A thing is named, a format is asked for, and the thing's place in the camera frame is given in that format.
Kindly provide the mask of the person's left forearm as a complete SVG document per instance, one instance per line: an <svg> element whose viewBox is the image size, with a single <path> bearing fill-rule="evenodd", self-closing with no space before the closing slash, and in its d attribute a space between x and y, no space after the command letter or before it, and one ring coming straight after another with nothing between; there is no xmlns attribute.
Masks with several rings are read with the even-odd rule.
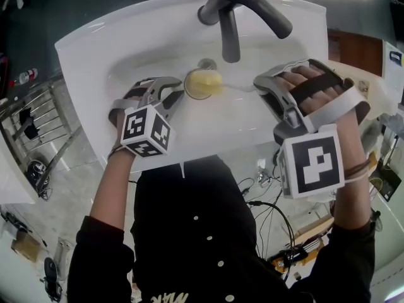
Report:
<svg viewBox="0 0 404 303"><path fill-rule="evenodd" d="M110 155L98 186L90 216L118 229L124 229L128 184L135 155L117 150Z"/></svg>

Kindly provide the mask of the clear glass cup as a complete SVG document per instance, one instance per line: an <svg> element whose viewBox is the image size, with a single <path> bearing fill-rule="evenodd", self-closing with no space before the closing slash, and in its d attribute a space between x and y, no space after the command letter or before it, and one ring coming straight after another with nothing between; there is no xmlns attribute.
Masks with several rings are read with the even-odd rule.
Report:
<svg viewBox="0 0 404 303"><path fill-rule="evenodd" d="M222 76L218 71L194 69L184 81L186 93L195 100L204 100L223 91Z"/></svg>

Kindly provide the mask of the person's black shirt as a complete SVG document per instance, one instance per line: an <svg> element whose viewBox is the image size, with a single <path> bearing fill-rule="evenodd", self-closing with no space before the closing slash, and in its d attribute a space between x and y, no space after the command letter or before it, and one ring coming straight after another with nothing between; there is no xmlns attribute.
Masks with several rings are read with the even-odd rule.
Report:
<svg viewBox="0 0 404 303"><path fill-rule="evenodd" d="M256 222L227 165L206 157L143 172L134 247L124 229L83 219L68 276L68 303L370 303L374 224L334 224L309 276L291 287L256 252Z"/></svg>

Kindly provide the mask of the clear bottle red label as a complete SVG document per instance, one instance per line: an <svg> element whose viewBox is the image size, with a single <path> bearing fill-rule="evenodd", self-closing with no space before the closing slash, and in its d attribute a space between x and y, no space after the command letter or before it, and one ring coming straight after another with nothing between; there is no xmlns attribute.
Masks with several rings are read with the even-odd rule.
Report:
<svg viewBox="0 0 404 303"><path fill-rule="evenodd" d="M38 71L36 68L29 69L25 72L22 72L18 75L16 79L13 79L9 82L9 87L24 85L30 81L33 81L38 75Z"/></svg>

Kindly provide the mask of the person's right forearm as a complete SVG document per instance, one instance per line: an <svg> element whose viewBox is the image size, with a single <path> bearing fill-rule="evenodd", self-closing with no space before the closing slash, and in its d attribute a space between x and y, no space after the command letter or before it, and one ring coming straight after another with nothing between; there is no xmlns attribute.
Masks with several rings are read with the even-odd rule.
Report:
<svg viewBox="0 0 404 303"><path fill-rule="evenodd" d="M357 116L355 111L345 114L337 122L337 132L342 152L343 168L352 171L367 161L362 146ZM363 173L365 169L351 177ZM336 195L334 218L335 224L341 228L353 230L363 227L370 220L371 201L368 178L346 184Z"/></svg>

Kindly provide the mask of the metal rack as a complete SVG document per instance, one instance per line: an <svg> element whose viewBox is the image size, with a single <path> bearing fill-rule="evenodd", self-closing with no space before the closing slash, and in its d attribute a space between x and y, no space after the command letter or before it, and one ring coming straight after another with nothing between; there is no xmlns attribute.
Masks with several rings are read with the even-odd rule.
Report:
<svg viewBox="0 0 404 303"><path fill-rule="evenodd" d="M19 112L31 108L39 136L29 140ZM82 132L63 80L33 87L26 97L0 101L0 133L17 165L37 193L49 199L50 179L66 150Z"/></svg>

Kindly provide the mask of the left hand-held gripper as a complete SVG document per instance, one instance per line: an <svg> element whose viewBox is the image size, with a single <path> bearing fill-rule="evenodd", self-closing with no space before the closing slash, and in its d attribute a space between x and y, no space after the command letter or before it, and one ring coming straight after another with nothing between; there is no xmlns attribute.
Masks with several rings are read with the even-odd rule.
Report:
<svg viewBox="0 0 404 303"><path fill-rule="evenodd" d="M117 150L141 158L168 154L175 138L169 121L185 94L175 90L181 84L173 76L140 80L123 98L114 100L109 121L117 130L117 139L109 156Z"/></svg>

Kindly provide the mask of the metal sink drain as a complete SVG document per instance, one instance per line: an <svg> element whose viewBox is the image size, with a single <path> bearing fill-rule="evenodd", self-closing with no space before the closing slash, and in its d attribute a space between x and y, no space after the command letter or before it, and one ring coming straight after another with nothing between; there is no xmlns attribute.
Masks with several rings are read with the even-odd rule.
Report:
<svg viewBox="0 0 404 303"><path fill-rule="evenodd" d="M204 70L217 70L217 64L214 60L210 58L203 58L198 62L198 68Z"/></svg>

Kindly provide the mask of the yellow sponge brush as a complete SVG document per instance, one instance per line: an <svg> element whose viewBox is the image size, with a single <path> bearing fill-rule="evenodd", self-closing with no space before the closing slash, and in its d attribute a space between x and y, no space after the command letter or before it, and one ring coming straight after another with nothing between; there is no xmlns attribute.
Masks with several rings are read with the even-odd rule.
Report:
<svg viewBox="0 0 404 303"><path fill-rule="evenodd" d="M253 85L235 85L223 81L222 75L211 69L195 69L190 72L186 78L187 88L192 92L217 95L226 88L238 90L241 92L255 91Z"/></svg>

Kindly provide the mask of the person's right hand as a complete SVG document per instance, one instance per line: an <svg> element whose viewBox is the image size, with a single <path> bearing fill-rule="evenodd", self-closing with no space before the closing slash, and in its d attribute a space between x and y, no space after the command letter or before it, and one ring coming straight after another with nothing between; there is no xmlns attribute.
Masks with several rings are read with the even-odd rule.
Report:
<svg viewBox="0 0 404 303"><path fill-rule="evenodd" d="M277 85L282 86L284 90L291 92L295 87L301 85L308 79L315 78L323 73L321 69L315 66L296 66L290 71L283 72L276 76L275 81ZM331 102L343 92L344 90L339 85L328 87L304 99L299 104L299 107L305 114L310 114Z"/></svg>

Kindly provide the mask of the white sink basin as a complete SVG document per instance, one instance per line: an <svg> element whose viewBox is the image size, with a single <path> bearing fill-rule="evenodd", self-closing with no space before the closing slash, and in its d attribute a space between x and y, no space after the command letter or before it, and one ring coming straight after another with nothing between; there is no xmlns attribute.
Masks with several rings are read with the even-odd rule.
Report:
<svg viewBox="0 0 404 303"><path fill-rule="evenodd" d="M218 25L199 22L207 0L149 0L83 25L55 44L81 126L105 165L116 140L108 114L137 81L154 76L183 80L202 59L215 61L223 91L206 100L182 99L170 120L176 133L169 154L137 159L133 171L185 162L273 140L275 117L253 90L254 78L291 61L328 58L326 8L302 0L267 0L292 23L278 39L250 9L235 18L241 59L222 58Z"/></svg>

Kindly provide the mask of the black sink faucet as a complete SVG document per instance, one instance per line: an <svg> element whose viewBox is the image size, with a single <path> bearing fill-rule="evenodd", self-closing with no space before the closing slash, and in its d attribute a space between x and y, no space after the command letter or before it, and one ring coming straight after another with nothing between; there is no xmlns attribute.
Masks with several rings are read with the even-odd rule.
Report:
<svg viewBox="0 0 404 303"><path fill-rule="evenodd" d="M236 63L241 59L234 14L234 9L239 6L245 6L258 15L279 39L285 39L292 33L292 23L267 0L207 0L198 9L198 20L207 26L220 25L222 58L227 63Z"/></svg>

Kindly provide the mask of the white wrist band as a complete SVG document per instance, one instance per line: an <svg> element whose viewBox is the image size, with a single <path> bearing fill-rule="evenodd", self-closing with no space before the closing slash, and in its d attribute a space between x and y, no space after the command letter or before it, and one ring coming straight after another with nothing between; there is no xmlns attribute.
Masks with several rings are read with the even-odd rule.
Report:
<svg viewBox="0 0 404 303"><path fill-rule="evenodd" d="M366 178L369 177L369 172L368 171L364 171L363 173L361 173L358 176L349 177L349 178L345 179L345 184L350 184L350 183L353 183L353 182L357 182L357 181L359 181L359 180L361 180L361 179L363 179L365 177Z"/></svg>

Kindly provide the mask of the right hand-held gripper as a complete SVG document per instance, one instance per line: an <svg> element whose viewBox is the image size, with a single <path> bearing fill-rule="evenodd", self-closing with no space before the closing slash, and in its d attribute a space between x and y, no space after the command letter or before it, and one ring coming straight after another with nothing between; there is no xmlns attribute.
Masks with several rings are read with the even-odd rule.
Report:
<svg viewBox="0 0 404 303"><path fill-rule="evenodd" d="M291 92L280 88L275 77L300 65L313 65L324 73L308 79ZM253 80L258 95L275 116L273 134L280 144L277 163L280 168L283 195L304 198L334 191L345 185L345 179L367 168L369 161L352 171L344 170L342 152L335 122L355 111L361 123L371 106L350 78L343 78L316 59L300 59L275 67ZM310 114L299 104L313 93L339 85L344 92Z"/></svg>

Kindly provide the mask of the small cardboard box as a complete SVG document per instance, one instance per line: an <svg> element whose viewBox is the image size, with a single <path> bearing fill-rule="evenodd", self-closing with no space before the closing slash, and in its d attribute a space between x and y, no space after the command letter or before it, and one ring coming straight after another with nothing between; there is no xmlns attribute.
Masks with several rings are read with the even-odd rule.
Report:
<svg viewBox="0 0 404 303"><path fill-rule="evenodd" d="M41 246L29 233L17 231L16 239L11 243L11 248L14 252L21 254L27 260L36 263Z"/></svg>

